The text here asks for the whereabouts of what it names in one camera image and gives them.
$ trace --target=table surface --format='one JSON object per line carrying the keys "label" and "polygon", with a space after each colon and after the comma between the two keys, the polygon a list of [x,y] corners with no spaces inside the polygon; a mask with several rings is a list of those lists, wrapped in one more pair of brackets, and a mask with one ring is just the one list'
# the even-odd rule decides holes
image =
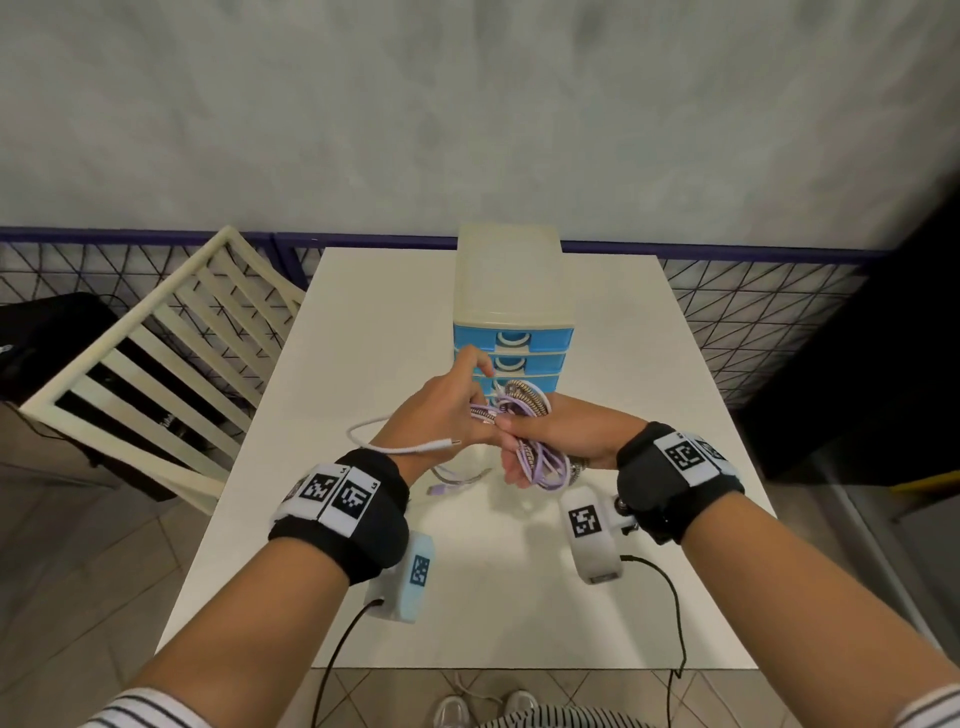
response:
{"label": "table surface", "polygon": [[[449,368],[455,253],[324,252],[270,386],[180,591],[166,643],[260,549],[271,514],[314,463],[351,448],[344,430],[396,408]],[[559,391],[706,437],[740,470],[747,495],[772,512],[656,258],[564,255],[576,329]],[[372,437],[375,426],[360,430]],[[437,556],[416,624],[362,619],[340,667],[662,668],[680,660],[673,598],[662,578],[628,564],[624,578],[588,586],[576,574],[557,496],[502,480],[496,452],[465,450],[462,473],[494,473],[464,493],[412,488],[408,520]],[[583,482],[615,493],[615,473]],[[645,534],[623,552],[670,574],[688,667],[755,667],[683,552]],[[315,665],[363,605],[349,590]]]}

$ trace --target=white sneaker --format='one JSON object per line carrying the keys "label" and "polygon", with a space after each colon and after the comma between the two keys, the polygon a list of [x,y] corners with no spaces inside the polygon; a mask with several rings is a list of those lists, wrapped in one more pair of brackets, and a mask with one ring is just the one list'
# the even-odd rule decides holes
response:
{"label": "white sneaker", "polygon": [[537,699],[527,691],[513,691],[507,695],[507,701],[503,704],[503,715],[509,716],[512,713],[526,713],[540,706]]}
{"label": "white sneaker", "polygon": [[433,714],[433,728],[470,728],[470,709],[460,695],[445,697]]}

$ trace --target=chair backrest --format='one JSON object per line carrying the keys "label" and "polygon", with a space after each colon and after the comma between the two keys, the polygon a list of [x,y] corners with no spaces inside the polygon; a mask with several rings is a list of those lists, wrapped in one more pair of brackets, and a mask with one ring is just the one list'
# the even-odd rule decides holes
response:
{"label": "chair backrest", "polygon": [[[212,513],[303,296],[236,229],[223,228],[20,411],[138,468]],[[97,365],[155,402],[167,417],[158,422],[132,398],[118,396],[115,386],[91,375]],[[154,451],[67,411],[59,402],[68,392],[132,430]],[[173,422],[192,430],[192,436],[175,434]]]}

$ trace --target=blue drawer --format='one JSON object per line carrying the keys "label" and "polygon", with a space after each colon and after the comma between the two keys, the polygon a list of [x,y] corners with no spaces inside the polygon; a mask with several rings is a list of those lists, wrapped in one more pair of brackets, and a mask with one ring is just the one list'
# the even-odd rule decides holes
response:
{"label": "blue drawer", "polygon": [[453,346],[472,344],[493,352],[497,346],[526,346],[531,352],[565,352],[573,336],[572,328],[546,328],[540,331],[512,331],[496,328],[453,327]]}
{"label": "blue drawer", "polygon": [[[522,372],[520,376],[527,375],[555,375],[560,373],[564,366],[566,354],[545,353],[533,356],[527,354],[518,354],[516,356],[501,353],[495,353],[491,356],[493,367],[498,372]],[[482,374],[479,369],[473,370],[475,374]]]}
{"label": "blue drawer", "polygon": [[[480,386],[483,387],[483,393],[488,397],[493,394],[493,379],[489,376],[473,376]],[[543,392],[554,392],[557,389],[557,381],[560,376],[498,376],[496,380],[501,385],[506,384],[511,379],[524,379],[531,384],[536,384]]]}

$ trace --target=concrete wall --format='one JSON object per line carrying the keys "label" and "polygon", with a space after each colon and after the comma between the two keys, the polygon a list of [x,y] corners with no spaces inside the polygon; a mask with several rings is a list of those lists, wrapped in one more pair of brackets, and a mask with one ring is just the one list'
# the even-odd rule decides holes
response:
{"label": "concrete wall", "polygon": [[12,0],[0,225],[884,247],[956,0]]}

